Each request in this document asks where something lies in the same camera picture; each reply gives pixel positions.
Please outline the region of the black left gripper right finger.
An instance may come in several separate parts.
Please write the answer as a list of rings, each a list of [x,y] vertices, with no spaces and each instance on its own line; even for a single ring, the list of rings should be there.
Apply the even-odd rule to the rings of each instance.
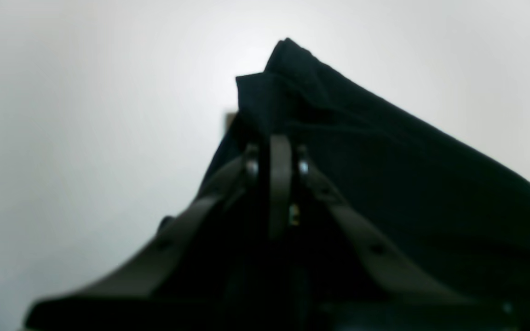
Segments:
[[[513,310],[506,303],[462,295],[414,263],[370,220],[349,205],[338,188],[296,148],[300,185],[322,204],[339,226],[357,261],[387,293],[383,302],[321,305],[330,331],[512,331]]]

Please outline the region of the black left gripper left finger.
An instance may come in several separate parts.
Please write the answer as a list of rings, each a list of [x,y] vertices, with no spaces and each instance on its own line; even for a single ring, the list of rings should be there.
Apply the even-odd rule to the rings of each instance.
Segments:
[[[216,245],[202,238],[225,210],[243,197],[259,178],[259,147],[248,145],[242,155],[219,168],[202,185],[191,205],[162,225],[156,236],[118,269],[65,297],[41,300],[28,312],[25,329],[32,331],[151,330],[162,325],[168,312],[179,320],[209,305],[192,295],[168,295],[174,285],[182,290],[191,277],[181,273],[198,264],[200,253],[214,253]]]

